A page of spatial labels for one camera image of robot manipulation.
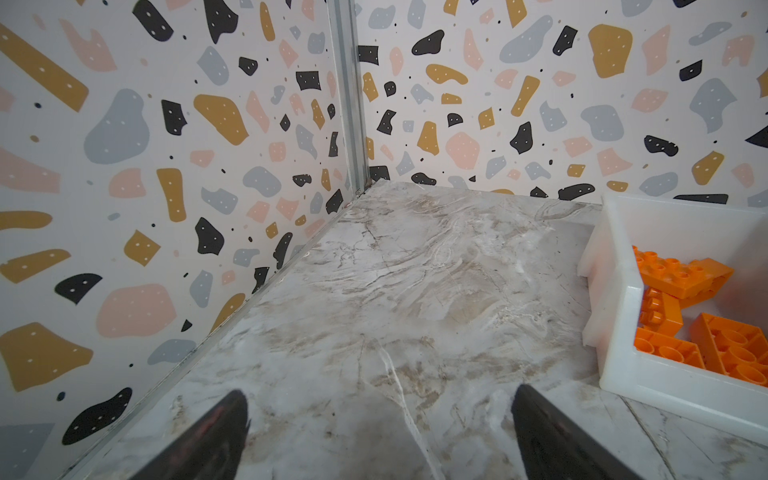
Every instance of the marble surface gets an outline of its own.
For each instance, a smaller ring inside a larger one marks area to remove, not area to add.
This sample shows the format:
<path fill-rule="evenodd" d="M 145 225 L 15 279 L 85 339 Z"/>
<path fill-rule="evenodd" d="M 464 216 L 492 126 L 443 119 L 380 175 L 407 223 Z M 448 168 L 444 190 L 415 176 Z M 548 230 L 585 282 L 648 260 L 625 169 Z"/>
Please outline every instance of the marble surface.
<path fill-rule="evenodd" d="M 239 479 L 526 478 L 522 382 L 644 478 L 764 478 L 767 448 L 598 387 L 575 272 L 599 212 L 378 182 L 89 478 L 129 478 L 231 389 Z"/>

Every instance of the toy brick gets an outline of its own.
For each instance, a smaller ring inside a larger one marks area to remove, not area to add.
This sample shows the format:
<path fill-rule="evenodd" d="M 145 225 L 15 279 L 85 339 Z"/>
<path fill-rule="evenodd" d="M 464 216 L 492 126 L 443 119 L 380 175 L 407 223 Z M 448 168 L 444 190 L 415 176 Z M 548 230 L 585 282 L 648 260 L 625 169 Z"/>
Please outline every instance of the toy brick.
<path fill-rule="evenodd" d="M 689 330 L 707 370 L 768 386 L 768 340 L 761 329 L 701 313 Z"/>
<path fill-rule="evenodd" d="M 641 352 L 685 363 L 699 369 L 704 368 L 699 347 L 695 343 L 678 340 L 646 328 L 639 328 L 635 333 L 634 345 Z"/>
<path fill-rule="evenodd" d="M 685 264 L 633 248 L 643 283 L 678 298 L 681 308 L 712 298 L 733 275 L 732 268 L 710 258 Z"/>
<path fill-rule="evenodd" d="M 683 328 L 680 301 L 668 293 L 649 288 L 643 295 L 640 323 L 653 332 L 675 336 Z"/>

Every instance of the terrazzo wallpaper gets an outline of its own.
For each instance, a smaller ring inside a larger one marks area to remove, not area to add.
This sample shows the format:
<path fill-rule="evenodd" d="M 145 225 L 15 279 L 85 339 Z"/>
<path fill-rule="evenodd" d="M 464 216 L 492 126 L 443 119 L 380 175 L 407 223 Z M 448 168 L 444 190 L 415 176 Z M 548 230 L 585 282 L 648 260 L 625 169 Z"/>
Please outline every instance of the terrazzo wallpaper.
<path fill-rule="evenodd" d="M 0 5 L 0 478 L 56 478 L 352 200 L 329 31 Z"/>
<path fill-rule="evenodd" d="M 768 2 L 357 2 L 374 180 L 768 206 Z"/>

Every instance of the orange building block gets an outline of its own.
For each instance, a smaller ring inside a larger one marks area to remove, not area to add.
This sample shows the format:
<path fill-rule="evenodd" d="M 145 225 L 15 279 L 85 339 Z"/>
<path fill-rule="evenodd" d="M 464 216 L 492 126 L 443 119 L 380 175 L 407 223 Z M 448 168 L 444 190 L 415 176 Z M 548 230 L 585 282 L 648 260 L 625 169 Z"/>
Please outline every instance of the orange building block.
<path fill-rule="evenodd" d="M 707 370 L 768 386 L 768 340 L 761 329 L 701 313 L 689 330 Z"/>
<path fill-rule="evenodd" d="M 651 332 L 649 329 L 637 329 L 634 336 L 634 347 L 641 352 L 685 363 L 699 369 L 704 368 L 699 347 L 695 343 Z"/>
<path fill-rule="evenodd" d="M 676 258 L 662 259 L 656 252 L 632 248 L 643 283 L 678 298 L 681 308 L 712 298 L 733 275 L 732 268 L 711 258 L 686 265 Z"/>
<path fill-rule="evenodd" d="M 675 336 L 683 328 L 680 301 L 655 288 L 645 290 L 643 305 L 640 307 L 640 323 L 652 332 Z"/>

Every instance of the white container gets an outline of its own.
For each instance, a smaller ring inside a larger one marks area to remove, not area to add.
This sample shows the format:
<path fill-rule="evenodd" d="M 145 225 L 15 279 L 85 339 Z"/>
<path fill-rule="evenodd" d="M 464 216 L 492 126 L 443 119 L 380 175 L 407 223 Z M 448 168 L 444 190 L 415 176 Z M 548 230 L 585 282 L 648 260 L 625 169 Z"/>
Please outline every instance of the white container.
<path fill-rule="evenodd" d="M 712 258 L 734 268 L 714 300 L 683 310 L 749 323 L 768 335 L 768 214 L 685 200 L 604 194 L 578 274 L 589 282 L 592 315 L 581 338 L 598 353 L 600 387 L 768 445 L 768 387 L 634 348 L 644 285 L 632 246 L 683 263 Z"/>

